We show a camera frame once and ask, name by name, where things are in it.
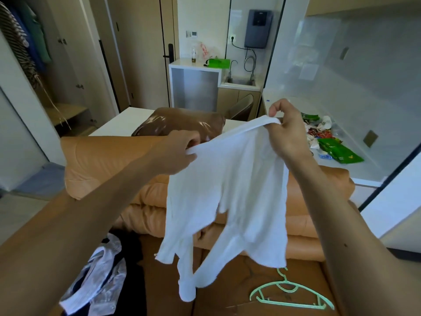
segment stainless steel sink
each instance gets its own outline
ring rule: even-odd
[[[236,77],[229,77],[227,79],[227,83],[255,86],[254,79],[253,80],[251,80],[251,79],[239,79],[239,78],[236,78]]]

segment orange leather sofa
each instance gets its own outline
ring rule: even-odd
[[[62,149],[66,156],[66,191],[62,191],[50,203],[15,233],[3,246],[18,246],[28,237],[48,226],[53,219],[66,210],[70,204],[87,195],[100,184],[120,171],[130,161],[145,154],[162,137],[139,136],[93,136],[62,138]],[[349,198],[354,183],[344,169],[322,167],[331,181]],[[267,282],[280,280],[276,269],[256,264],[247,256],[237,256],[225,266],[210,286],[197,289],[196,300],[181,301],[178,295],[177,259],[172,265],[155,260],[165,233],[166,193],[168,177],[160,175],[144,186],[129,207],[114,224],[115,228],[134,230],[140,235],[144,259],[139,262],[145,272],[146,302],[150,315],[340,315],[340,302],[334,297],[329,285],[329,275],[323,251],[307,212],[300,188],[292,175],[287,191],[288,233],[287,267],[288,280],[305,285],[330,299],[335,310],[323,311],[307,308],[276,306],[249,300],[250,292]],[[226,217],[218,215],[215,222],[198,232],[195,239],[194,268],[196,269],[208,254],[208,250],[224,227]],[[297,291],[287,294],[272,288],[265,292],[271,300],[312,304],[316,298],[310,292]],[[50,315],[59,315],[55,308]]]

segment hand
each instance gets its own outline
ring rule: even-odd
[[[274,117],[278,111],[284,112],[282,124],[271,123],[265,125],[269,131],[270,143],[273,150],[287,165],[293,161],[311,157],[300,111],[287,99],[281,99],[272,104],[269,108],[269,116]]]
[[[187,145],[192,147],[199,143],[200,134],[197,131],[172,131],[145,158],[157,174],[174,175],[197,158],[196,154],[186,154]]]

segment water heater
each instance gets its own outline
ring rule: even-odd
[[[250,10],[244,47],[264,49],[269,37],[273,13],[268,10]]]

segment green clothes hanger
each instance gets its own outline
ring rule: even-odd
[[[281,306],[290,306],[290,307],[301,307],[301,308],[313,308],[313,309],[325,309],[326,308],[326,304],[328,304],[328,306],[330,308],[332,308],[333,310],[335,310],[334,305],[332,304],[332,302],[330,300],[328,300],[326,297],[324,297],[323,295],[319,294],[318,292],[313,291],[312,289],[304,286],[304,285],[300,285],[297,283],[293,283],[287,280],[287,277],[282,274],[279,270],[279,268],[276,269],[278,271],[278,274],[281,275],[284,280],[283,281],[279,281],[279,282],[271,282],[271,283],[267,283],[265,285],[259,286],[258,288],[256,288],[254,291],[251,292],[250,294],[250,300],[253,297],[253,295],[255,295],[255,293],[259,292],[260,297],[256,296],[256,299],[261,302],[261,303],[266,303],[266,304],[273,304],[273,305],[281,305]],[[293,289],[286,289],[283,288],[281,285],[282,284],[288,284],[288,285],[293,285],[295,286]],[[298,304],[298,303],[286,303],[286,302],[276,302],[274,300],[270,300],[265,299],[262,293],[262,289],[268,286],[272,286],[272,285],[276,285],[279,289],[283,290],[286,293],[294,293],[298,290],[298,288],[304,288],[305,290],[308,290],[309,292],[312,292],[313,294],[315,294],[317,296],[317,305],[316,303],[313,303],[313,305],[309,305],[309,304]]]

